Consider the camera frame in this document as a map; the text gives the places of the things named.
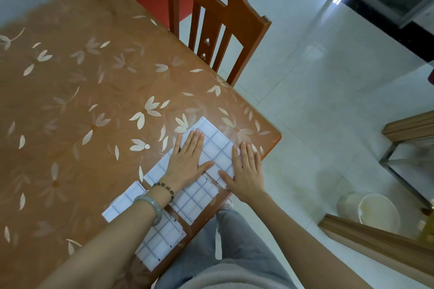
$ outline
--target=hand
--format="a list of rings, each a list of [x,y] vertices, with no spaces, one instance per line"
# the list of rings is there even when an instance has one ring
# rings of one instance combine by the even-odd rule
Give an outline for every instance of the hand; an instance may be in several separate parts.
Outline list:
[[[214,161],[205,162],[198,166],[199,156],[203,148],[204,135],[196,129],[189,133],[187,141],[180,150],[182,135],[176,138],[175,147],[169,160],[166,174],[160,182],[169,186],[175,194],[197,181],[200,175],[214,165]]]
[[[240,148],[242,164],[236,146],[232,147],[232,161],[235,171],[234,179],[222,170],[219,171],[219,175],[226,182],[227,188],[238,199],[250,204],[254,199],[260,198],[265,193],[261,156],[258,152],[253,152],[252,144],[246,144],[243,141]]]

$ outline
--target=grid paper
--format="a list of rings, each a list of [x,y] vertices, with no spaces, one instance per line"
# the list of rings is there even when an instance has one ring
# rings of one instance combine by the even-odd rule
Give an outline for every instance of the grid paper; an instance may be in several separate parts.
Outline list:
[[[203,209],[217,195],[218,189],[207,177],[214,179],[222,188],[226,188],[226,183],[220,178],[219,170],[225,170],[231,177],[234,177],[234,168],[232,166],[232,145],[233,143],[226,138],[213,124],[205,117],[201,117],[191,128],[182,136],[181,147],[191,130],[200,129],[205,135],[203,150],[199,158],[199,164],[213,160],[215,165],[203,174],[196,182],[188,188],[182,189],[176,194],[171,207],[180,215],[187,224],[192,225],[198,218]],[[170,156],[173,152],[171,149],[145,176],[144,179],[153,185],[166,173]]]
[[[138,195],[145,192],[144,187],[135,181],[102,213],[103,217],[110,223],[131,206]],[[138,259],[152,271],[185,236],[181,224],[163,210],[160,223],[151,227],[135,253]]]

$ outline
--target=white bucket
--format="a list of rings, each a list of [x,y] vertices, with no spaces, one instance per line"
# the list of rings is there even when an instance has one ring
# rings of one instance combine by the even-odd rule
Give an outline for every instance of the white bucket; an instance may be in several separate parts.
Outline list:
[[[398,233],[399,213],[393,203],[381,194],[353,192],[343,195],[337,204],[338,215],[380,230]]]

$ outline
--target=wooden molding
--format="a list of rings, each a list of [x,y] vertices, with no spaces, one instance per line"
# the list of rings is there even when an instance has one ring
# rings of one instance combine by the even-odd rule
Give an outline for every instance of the wooden molding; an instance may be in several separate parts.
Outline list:
[[[318,226],[334,241],[434,288],[433,247],[329,214]]]
[[[389,122],[382,133],[392,142],[434,135],[434,111]]]

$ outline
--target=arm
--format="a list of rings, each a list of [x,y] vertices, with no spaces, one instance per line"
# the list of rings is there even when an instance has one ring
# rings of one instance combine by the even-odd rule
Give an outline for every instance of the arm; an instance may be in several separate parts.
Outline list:
[[[196,181],[214,162],[198,167],[203,147],[203,133],[191,132],[180,150],[181,134],[175,143],[166,174],[160,182],[168,185],[175,194]],[[161,186],[147,193],[164,208],[171,199],[168,190]],[[111,288],[116,277],[134,254],[156,218],[154,209],[145,201],[133,203],[111,221],[107,227],[74,253],[39,289],[99,289]]]
[[[289,217],[264,190],[259,153],[241,143],[241,160],[232,149],[235,180],[224,171],[228,188],[247,203],[273,235],[286,260],[306,289],[372,289],[361,277]]]

